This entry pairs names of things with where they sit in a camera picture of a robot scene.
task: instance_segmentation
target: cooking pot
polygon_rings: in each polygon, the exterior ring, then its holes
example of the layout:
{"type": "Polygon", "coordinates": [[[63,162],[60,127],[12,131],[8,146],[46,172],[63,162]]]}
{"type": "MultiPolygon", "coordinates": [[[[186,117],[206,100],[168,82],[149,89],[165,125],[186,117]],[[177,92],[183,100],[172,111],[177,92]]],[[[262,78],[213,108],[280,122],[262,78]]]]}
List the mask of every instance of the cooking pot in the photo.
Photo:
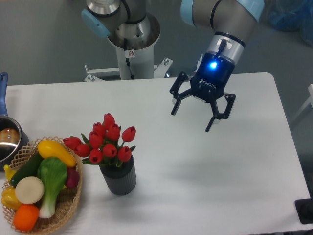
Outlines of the cooking pot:
{"type": "Polygon", "coordinates": [[[19,123],[8,117],[5,104],[8,78],[6,72],[0,74],[0,171],[4,171],[4,165],[10,165],[18,151],[29,142],[19,123]]]}

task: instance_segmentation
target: yellow bell pepper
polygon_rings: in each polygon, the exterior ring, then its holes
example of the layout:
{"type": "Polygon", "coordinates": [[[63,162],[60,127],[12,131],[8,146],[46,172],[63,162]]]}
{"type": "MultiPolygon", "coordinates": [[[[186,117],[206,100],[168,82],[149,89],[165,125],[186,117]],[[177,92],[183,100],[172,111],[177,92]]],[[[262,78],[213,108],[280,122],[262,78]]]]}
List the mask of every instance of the yellow bell pepper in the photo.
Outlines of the yellow bell pepper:
{"type": "Polygon", "coordinates": [[[38,152],[43,158],[56,157],[67,167],[76,166],[75,158],[58,142],[44,140],[38,144],[38,152]]]}
{"type": "Polygon", "coordinates": [[[16,170],[11,170],[9,165],[5,165],[3,167],[3,169],[5,172],[5,177],[8,179],[8,181],[10,181],[12,179],[13,175],[16,173],[16,170]]]}
{"type": "Polygon", "coordinates": [[[22,205],[22,203],[17,199],[15,195],[15,188],[13,188],[12,186],[7,187],[2,192],[1,196],[2,196],[1,203],[8,208],[11,208],[16,211],[22,205]]]}

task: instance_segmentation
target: blue led light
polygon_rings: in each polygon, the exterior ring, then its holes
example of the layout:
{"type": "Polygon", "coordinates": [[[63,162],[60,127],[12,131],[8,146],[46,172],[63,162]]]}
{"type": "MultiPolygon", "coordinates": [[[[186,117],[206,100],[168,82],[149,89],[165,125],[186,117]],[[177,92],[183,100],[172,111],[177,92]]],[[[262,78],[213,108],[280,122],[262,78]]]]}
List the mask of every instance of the blue led light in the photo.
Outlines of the blue led light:
{"type": "Polygon", "coordinates": [[[217,63],[216,62],[212,62],[209,64],[210,69],[214,70],[217,67],[217,63]]]}

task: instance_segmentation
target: robotic arm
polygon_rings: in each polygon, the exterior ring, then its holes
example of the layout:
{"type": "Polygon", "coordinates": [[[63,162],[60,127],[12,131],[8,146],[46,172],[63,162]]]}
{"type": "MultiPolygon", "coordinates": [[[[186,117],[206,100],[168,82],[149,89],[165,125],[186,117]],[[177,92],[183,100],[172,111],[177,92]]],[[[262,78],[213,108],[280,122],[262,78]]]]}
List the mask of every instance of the robotic arm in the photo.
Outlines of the robotic arm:
{"type": "Polygon", "coordinates": [[[212,124],[227,119],[235,101],[235,94],[224,92],[224,88],[238,63],[252,30],[259,21],[264,8],[264,0],[183,0],[180,13],[183,20],[192,26],[211,27],[215,35],[204,55],[194,77],[181,72],[170,93],[173,95],[175,115],[181,101],[194,96],[205,103],[210,103],[213,117],[212,124]],[[179,93],[183,82],[190,81],[191,88],[179,93]],[[219,112],[216,100],[225,97],[227,107],[219,112]]]}
{"type": "Polygon", "coordinates": [[[98,37],[115,47],[121,79],[153,78],[157,19],[146,12],[146,0],[86,0],[82,18],[98,37]]]}

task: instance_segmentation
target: light blue joint cap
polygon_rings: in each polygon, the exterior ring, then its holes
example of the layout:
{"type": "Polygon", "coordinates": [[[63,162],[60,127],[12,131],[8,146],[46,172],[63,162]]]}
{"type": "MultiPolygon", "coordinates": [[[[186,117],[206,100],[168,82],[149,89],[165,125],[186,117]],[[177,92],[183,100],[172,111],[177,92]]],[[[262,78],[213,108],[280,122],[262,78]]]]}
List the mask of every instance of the light blue joint cap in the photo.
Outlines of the light blue joint cap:
{"type": "Polygon", "coordinates": [[[259,22],[264,9],[264,0],[237,0],[259,22]]]}
{"type": "Polygon", "coordinates": [[[194,27],[195,25],[192,19],[193,4],[194,0],[182,0],[180,5],[180,16],[185,23],[192,25],[194,27]]]}
{"type": "Polygon", "coordinates": [[[105,38],[110,34],[108,29],[88,10],[84,9],[82,11],[82,18],[88,28],[98,37],[105,38]]]}

